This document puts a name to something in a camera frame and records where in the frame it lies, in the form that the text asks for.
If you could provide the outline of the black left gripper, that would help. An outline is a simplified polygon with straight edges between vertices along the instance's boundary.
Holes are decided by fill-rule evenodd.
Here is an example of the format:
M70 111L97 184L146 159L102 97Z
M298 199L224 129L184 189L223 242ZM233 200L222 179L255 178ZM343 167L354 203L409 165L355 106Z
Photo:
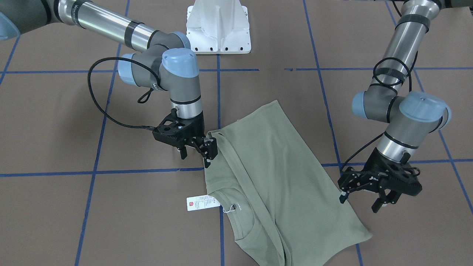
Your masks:
M379 198L371 207L373 213L377 213L384 204L396 204L401 193L391 189L386 194L385 188L379 185L380 179L409 184L411 174L404 171L407 166L406 161L392 161L374 148L365 163L364 171L341 171L341 177L337 182L341 189L340 202L345 203L348 196L355 191L368 190L379 194Z

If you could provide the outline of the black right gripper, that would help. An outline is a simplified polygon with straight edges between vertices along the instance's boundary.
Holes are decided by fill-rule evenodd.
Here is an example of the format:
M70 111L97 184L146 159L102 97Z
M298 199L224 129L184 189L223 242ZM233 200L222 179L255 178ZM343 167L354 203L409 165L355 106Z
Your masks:
M208 168L211 165L211 160L214 160L218 155L218 148L216 138L205 137L203 112L190 119L178 117L177 121L179 121L179 124L183 124L182 128L178 131L179 138L189 141L188 145L193 147L203 157L204 168ZM178 150L181 159L186 159L188 156L186 146L179 147Z

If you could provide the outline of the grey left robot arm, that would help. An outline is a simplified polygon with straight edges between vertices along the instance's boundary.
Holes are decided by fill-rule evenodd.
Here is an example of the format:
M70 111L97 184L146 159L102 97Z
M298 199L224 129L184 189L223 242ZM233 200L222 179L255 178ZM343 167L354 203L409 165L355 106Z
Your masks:
M412 90L412 71L421 41L439 12L471 6L471 0L405 0L396 8L400 18L383 58L373 67L370 86L351 103L356 116L388 126L374 138L378 144L362 170L344 162L337 182L341 203L356 191L375 192L379 196L371 208L377 213L401 195L421 192L420 170L409 159L429 133L449 123L452 112L442 99Z

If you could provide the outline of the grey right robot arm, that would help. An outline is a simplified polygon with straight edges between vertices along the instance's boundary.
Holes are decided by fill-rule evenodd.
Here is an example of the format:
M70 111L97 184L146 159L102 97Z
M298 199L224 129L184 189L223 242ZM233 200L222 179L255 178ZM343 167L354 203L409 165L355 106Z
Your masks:
M138 99L145 103L152 92L167 91L171 111L156 127L132 126L152 131L156 141L176 147L182 159L187 147L202 157L205 168L218 154L215 138L204 133L204 117L196 54L189 39L181 32L164 33L143 22L132 20L91 0L2 0L1 40L9 40L52 23L88 29L135 50L122 57L99 59L88 70L88 90L96 107L108 119L111 116L98 104L92 90L91 74L106 61L117 61L123 82L148 88Z

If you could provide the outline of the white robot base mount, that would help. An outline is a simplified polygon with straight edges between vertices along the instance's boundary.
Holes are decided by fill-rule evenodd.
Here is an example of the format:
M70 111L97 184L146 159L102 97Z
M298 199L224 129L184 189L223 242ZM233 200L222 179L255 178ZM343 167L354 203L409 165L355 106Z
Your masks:
M248 9L239 0L196 0L186 14L186 35L196 54L251 52Z

